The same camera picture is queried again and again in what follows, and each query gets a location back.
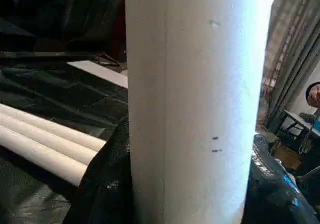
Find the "table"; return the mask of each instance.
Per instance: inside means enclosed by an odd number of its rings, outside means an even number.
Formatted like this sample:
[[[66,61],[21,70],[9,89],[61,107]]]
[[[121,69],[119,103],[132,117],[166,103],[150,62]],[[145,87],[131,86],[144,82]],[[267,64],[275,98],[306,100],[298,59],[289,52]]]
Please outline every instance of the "table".
[[[294,114],[288,110],[283,110],[285,112],[285,117],[283,118],[283,122],[286,120],[286,118],[290,118],[293,121],[295,121],[294,125],[299,125],[301,126],[305,131],[309,132],[312,125],[310,123],[307,123],[304,119],[302,119],[300,116],[298,116],[297,114]],[[320,132],[316,129],[312,129],[311,133],[316,137],[316,138],[320,138]]]

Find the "white cylinder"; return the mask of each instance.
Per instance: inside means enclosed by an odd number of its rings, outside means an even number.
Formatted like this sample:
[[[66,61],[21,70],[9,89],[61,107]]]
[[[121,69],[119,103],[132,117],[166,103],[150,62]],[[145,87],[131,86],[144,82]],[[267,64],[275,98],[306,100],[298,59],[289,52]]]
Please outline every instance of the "white cylinder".
[[[26,113],[24,111],[15,109],[7,105],[0,104],[0,113],[4,113],[10,117],[33,125],[37,128],[50,132],[56,136],[62,137],[74,143],[78,143],[79,145],[89,148],[96,152],[100,151],[100,149],[106,144],[106,141],[104,140],[84,134],[80,131],[68,128],[66,126],[59,125],[52,121],[42,119],[40,117]]]
[[[88,168],[49,147],[0,125],[0,145],[78,187]]]
[[[141,224],[239,224],[272,0],[126,0]]]
[[[96,156],[97,152],[82,145],[54,135],[21,120],[14,119],[0,112],[0,125],[19,133],[26,138],[32,139],[58,153],[66,155],[86,166]]]

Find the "dark fabric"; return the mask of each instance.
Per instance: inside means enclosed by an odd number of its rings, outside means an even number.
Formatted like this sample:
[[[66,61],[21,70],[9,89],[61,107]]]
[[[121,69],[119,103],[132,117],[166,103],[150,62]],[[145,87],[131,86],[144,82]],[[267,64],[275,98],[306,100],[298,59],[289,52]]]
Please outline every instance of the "dark fabric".
[[[90,163],[64,224],[131,224],[129,122],[122,122]]]
[[[76,190],[0,147],[0,224],[62,224]]]
[[[310,206],[285,169],[261,143],[253,145],[242,224],[318,224]]]
[[[313,206],[320,205],[320,166],[305,175],[297,176],[296,184]]]
[[[303,176],[320,166],[320,145],[317,142],[303,158],[303,162],[296,169],[294,175]]]

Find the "gray curtain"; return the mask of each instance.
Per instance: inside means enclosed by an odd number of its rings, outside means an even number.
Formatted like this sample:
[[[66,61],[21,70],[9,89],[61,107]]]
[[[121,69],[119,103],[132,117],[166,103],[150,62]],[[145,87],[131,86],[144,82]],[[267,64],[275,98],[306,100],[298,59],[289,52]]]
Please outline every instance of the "gray curtain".
[[[284,39],[291,38],[285,55],[278,50],[281,69],[269,102],[265,126],[270,131],[277,131],[281,125],[283,110],[290,109],[309,76],[320,61],[320,0],[302,0],[304,4],[297,8],[296,16]]]

